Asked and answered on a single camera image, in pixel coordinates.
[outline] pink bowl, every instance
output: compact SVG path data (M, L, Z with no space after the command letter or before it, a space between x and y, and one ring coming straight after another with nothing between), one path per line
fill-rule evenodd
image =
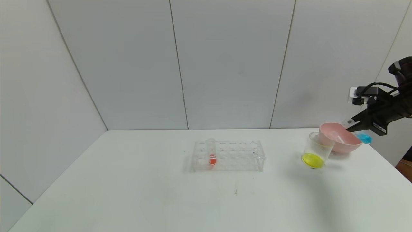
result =
M362 142L347 131L340 123L324 123L319 127L319 139L324 143L329 139L336 142L333 152L349 153L358 148Z

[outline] black cable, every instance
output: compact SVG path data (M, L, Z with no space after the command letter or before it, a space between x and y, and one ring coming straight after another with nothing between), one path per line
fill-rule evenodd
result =
M374 82L374 83L370 83L369 85L367 85L367 86L359 93L359 95L358 95L357 98L361 98L362 95L363 95L370 87L372 87L372 86L374 86L374 85L382 85L382 86L389 87L389 88L393 89L393 90L391 90L391 91L394 91L394 90L397 90L397 89L398 89L397 87L392 86L392 85L390 85L390 84L386 84L386 83L382 83L382 82Z
M394 89L394 90L389 91L388 93L391 94L391 93L393 93L393 92L395 92L395 91L397 91L397 90L403 89L403 88L405 88L406 86L409 86L409 85L411 85L411 84L412 84L412 82L406 83L406 84L401 85L400 87L398 87L398 88L396 88L396 89Z

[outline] test tube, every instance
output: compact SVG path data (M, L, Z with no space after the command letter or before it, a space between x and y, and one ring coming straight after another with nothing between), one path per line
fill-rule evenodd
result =
M209 155L209 164L210 165L215 165L217 160L216 160L216 141L214 139L208 139L206 140L206 149L207 153Z

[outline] wall seam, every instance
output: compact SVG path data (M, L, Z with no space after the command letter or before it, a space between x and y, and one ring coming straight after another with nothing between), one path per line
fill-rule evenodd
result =
M16 186L14 186L6 177L3 176L3 174L0 174L0 177L3 178L16 192L18 192L24 199L26 199L30 204L33 204L33 202L27 198L21 191L19 191Z
M189 121L187 120L187 110L186 110L185 92L183 91L182 71L180 70L180 61L179 61L179 52L178 52L178 42L176 41L175 24L174 24L174 22L173 22L173 13L172 13L172 3L170 2L170 0L169 0L169 7L170 7L170 17L171 17L171 19L172 19L173 36L174 36L174 38L175 38L176 57L177 57L177 59L178 59L180 84L181 84L181 86L182 86L183 106L184 106L184 108L185 108L185 115L186 115L186 126L187 126L187 129L189 129Z
M281 86L283 66L285 65L286 52L287 52L287 50L288 50L289 39L290 39L290 32L291 32L291 30L292 30L293 17L295 16L296 1L297 1L297 0L295 0L295 2L293 3L293 11L292 11L292 17L291 17L291 19L290 19L288 39L287 39L287 41L286 41L285 54L283 55L281 74L280 74L280 76L279 76L278 87L277 87L277 89L276 89L275 103L273 104L272 117L270 118L269 129L272 127L273 115L274 115L274 113L275 113L276 100L278 99L279 88L280 88L280 86Z
M87 88L86 84L84 83L83 77L82 77L82 75L80 74L80 71L79 71L79 69L78 69L78 67L77 67L77 65L76 65L76 62L75 62L75 60L73 59L72 53L70 52L69 47L67 46L66 40L64 39L63 33L61 32L60 26L59 26L59 24L57 23L56 16L54 15L54 12L53 12L53 10L52 10L52 6L50 5L49 0L46 0L46 2L47 2L47 5L49 6L51 15L53 16L53 20L54 20L54 22L55 22L55 24L56 24L56 26L57 26L57 29L59 30L60 37L61 37L61 39L63 40L64 45L66 46L66 50L67 50L67 52L69 53L69 56L70 56L70 58L71 58L71 60L72 60L72 62L73 62L73 64L74 64L74 66L75 66L75 68L76 68L77 73L79 74L80 80L82 81L83 86L84 86L84 88L86 89L87 94L89 95L89 97L90 97L90 99L91 99L91 102L92 102L93 105L94 105L94 108L96 109L97 113L99 114L99 117L100 117L100 119L101 119L102 122L103 122L103 125L106 127L106 130L109 130L109 129L107 128L106 123L105 123L104 120L103 120L102 115L100 114L99 109L98 109L97 106L96 106L96 103L94 102L93 98L92 98L91 95L90 95L89 89Z

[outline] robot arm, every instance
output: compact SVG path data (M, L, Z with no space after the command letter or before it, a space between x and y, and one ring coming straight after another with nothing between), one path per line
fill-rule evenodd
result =
M367 104L367 109L352 119L357 122L347 128L349 132L371 130L382 136L388 133L388 124L401 118L412 118L412 57L406 57L393 63L389 73L395 76L398 87L385 83L371 83L367 86L351 88L349 97L352 104ZM392 88L385 92L374 85Z

